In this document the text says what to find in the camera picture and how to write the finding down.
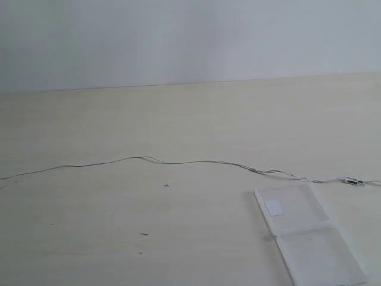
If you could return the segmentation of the white wired earphones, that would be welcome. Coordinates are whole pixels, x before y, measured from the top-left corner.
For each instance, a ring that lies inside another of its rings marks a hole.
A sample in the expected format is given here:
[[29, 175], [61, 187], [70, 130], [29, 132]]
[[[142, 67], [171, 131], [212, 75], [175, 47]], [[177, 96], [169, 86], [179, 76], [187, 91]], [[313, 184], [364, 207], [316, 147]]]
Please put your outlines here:
[[368, 185], [380, 186], [380, 180], [364, 181], [364, 180], [356, 179], [356, 178], [353, 178], [350, 176], [330, 178], [330, 179], [312, 179], [312, 178], [307, 178], [307, 177], [303, 177], [303, 176], [297, 176], [293, 173], [284, 172], [284, 171], [278, 170], [278, 169], [260, 170], [260, 169], [254, 168], [254, 167], [249, 167], [249, 166], [246, 166], [243, 164], [234, 163], [234, 162], [230, 162], [230, 161], [194, 160], [194, 161], [172, 162], [172, 161], [159, 160], [159, 159], [157, 159], [155, 157], [151, 157], [151, 156], [132, 156], [132, 157], [120, 158], [117, 160], [104, 161], [104, 162], [99, 162], [99, 163], [89, 163], [89, 164], [62, 164], [62, 165], [50, 167], [47, 169], [40, 169], [40, 170], [31, 171], [31, 172], [15, 173], [13, 175], [1, 177], [1, 180], [4, 181], [7, 179], [13, 179], [13, 178], [17, 178], [20, 176], [35, 175], [38, 173], [44, 173], [44, 172], [49, 172], [49, 171], [53, 171], [53, 170], [57, 170], [57, 169], [63, 169], [63, 168], [84, 168], [84, 167], [94, 167], [94, 166], [105, 166], [105, 165], [116, 164], [116, 163], [120, 163], [120, 162], [128, 161], [128, 160], [142, 160], [142, 161], [147, 161], [149, 163], [160, 164], [160, 165], [218, 164], [218, 165], [226, 165], [226, 166], [237, 167], [237, 168], [247, 170], [251, 173], [255, 173], [258, 175], [262, 175], [262, 176], [273, 176], [274, 175], [274, 176], [280, 176], [280, 179], [292, 179], [295, 181], [306, 181], [306, 182], [311, 182], [314, 184], [328, 184], [331, 182], [342, 182], [343, 184], [352, 185], [352, 186], [363, 186], [363, 187], [368, 186]]

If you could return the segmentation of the clear plastic storage case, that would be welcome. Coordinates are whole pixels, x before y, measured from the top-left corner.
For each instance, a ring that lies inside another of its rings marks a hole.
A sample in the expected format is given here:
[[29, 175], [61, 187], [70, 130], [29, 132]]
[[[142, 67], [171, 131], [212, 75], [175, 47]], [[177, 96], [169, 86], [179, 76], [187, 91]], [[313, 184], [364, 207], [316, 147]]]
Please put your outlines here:
[[368, 273], [314, 185], [256, 188], [255, 199], [295, 285], [359, 285]]

